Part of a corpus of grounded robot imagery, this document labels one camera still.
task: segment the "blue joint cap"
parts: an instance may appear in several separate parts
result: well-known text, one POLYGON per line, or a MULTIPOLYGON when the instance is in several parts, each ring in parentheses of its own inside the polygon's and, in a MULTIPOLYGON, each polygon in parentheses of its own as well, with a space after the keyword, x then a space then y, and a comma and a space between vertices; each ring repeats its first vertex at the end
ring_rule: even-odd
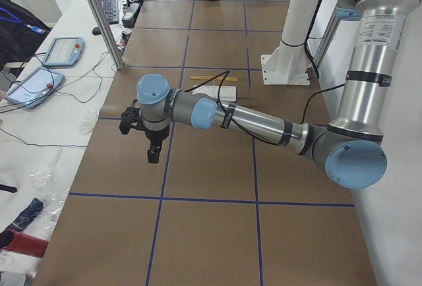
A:
POLYGON ((346 9, 337 7, 337 18, 345 21, 361 20, 361 13, 357 9, 346 9))
POLYGON ((192 127, 197 129, 211 129, 216 115, 217 103, 209 98, 201 98, 193 107, 191 115, 192 127))
POLYGON ((170 91, 169 82, 159 74, 144 75, 136 85, 138 101, 143 105, 159 103, 170 91))
POLYGON ((342 144, 330 153, 325 171, 332 181, 350 189, 375 184, 387 169, 382 148, 371 141, 355 140, 342 144))

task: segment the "tablet device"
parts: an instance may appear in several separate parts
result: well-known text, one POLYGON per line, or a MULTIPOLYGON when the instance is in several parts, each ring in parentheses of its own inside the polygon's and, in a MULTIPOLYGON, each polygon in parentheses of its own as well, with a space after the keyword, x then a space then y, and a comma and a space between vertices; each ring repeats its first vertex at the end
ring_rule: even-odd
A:
POLYGON ((84 51, 81 37, 54 38, 42 63, 51 67, 72 67, 84 51))
POLYGON ((61 73, 38 67, 7 92, 5 100, 26 108, 35 108, 60 86, 64 78, 61 73))

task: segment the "label on robot arm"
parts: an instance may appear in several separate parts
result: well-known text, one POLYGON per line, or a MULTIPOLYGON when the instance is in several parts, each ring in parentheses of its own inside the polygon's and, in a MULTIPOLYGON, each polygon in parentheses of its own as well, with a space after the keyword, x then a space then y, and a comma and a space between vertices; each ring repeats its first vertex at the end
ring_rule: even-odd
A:
POLYGON ((397 51, 406 18, 402 14, 374 14, 362 17, 355 47, 358 45, 386 45, 397 51))

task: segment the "robotic arm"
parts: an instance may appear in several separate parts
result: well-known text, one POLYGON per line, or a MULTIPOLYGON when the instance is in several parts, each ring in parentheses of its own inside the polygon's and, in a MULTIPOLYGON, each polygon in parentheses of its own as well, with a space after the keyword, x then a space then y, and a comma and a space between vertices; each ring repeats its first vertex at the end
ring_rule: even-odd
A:
POLYGON ((191 95, 171 89, 161 75, 148 74, 137 85, 140 107, 135 108, 134 101, 122 114, 121 132, 143 130, 151 141, 148 161, 157 163, 171 121, 197 129, 215 124, 243 130, 266 143, 292 148, 346 188, 368 187, 386 171, 378 120, 406 15, 420 4, 421 0, 339 0, 341 11, 349 11, 350 16, 358 8, 361 22, 338 117, 327 127, 298 125, 234 103, 191 95))

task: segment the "metal pole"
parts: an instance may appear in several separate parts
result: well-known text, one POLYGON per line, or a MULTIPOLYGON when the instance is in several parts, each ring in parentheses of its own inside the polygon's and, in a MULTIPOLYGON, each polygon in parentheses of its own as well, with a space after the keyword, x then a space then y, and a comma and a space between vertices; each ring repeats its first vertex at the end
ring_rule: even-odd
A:
POLYGON ((108 51, 111 55, 111 58, 114 61, 116 69, 121 69, 123 67, 123 60, 121 58, 120 51, 118 50, 113 34, 111 33, 110 26, 106 20, 106 16, 103 13, 103 10, 100 5, 100 0, 87 0, 88 4, 91 7, 92 14, 98 24, 98 27, 101 30, 101 35, 105 41, 105 45, 108 48, 108 51))

